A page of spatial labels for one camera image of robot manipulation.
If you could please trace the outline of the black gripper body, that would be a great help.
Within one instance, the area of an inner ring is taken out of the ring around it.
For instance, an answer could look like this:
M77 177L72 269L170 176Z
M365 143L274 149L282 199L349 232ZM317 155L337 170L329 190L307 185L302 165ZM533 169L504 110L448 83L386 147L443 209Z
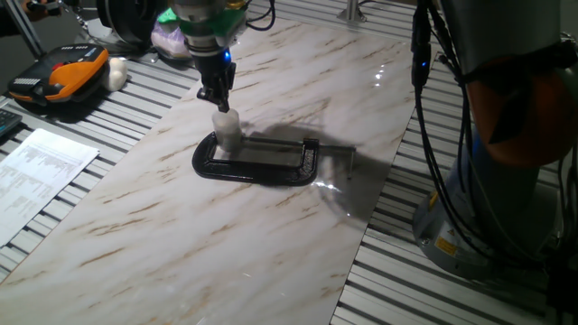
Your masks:
M236 63L229 48L210 56L195 56L194 63L201 75L203 91L207 94L228 94L232 89Z

